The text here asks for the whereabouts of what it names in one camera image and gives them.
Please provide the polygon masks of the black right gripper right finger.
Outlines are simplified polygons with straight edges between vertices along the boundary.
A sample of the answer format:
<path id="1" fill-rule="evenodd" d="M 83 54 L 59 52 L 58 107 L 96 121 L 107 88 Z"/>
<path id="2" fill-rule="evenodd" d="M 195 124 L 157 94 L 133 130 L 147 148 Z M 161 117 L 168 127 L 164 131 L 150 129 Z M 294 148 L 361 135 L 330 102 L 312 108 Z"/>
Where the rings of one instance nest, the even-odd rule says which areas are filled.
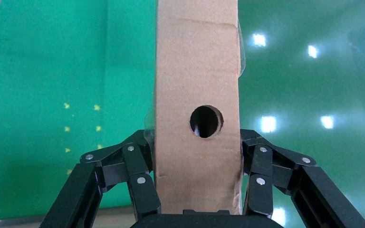
<path id="1" fill-rule="evenodd" d="M 365 219 L 316 161 L 270 143 L 254 130 L 240 130 L 248 186 L 244 215 L 271 218 L 272 189 L 290 196 L 307 228 L 365 228 Z"/>

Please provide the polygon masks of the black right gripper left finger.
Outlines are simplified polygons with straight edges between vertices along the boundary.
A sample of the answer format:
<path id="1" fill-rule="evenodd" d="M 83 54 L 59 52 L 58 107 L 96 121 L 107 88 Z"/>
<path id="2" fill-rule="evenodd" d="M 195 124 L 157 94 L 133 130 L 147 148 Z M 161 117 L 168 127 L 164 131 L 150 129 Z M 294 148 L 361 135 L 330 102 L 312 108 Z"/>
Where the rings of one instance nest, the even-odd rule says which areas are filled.
<path id="1" fill-rule="evenodd" d="M 149 175 L 152 169 L 143 130 L 120 144 L 83 154 L 40 227 L 92 227 L 103 194 L 120 183 L 128 186 L 136 221 L 160 214 L 161 203 Z"/>

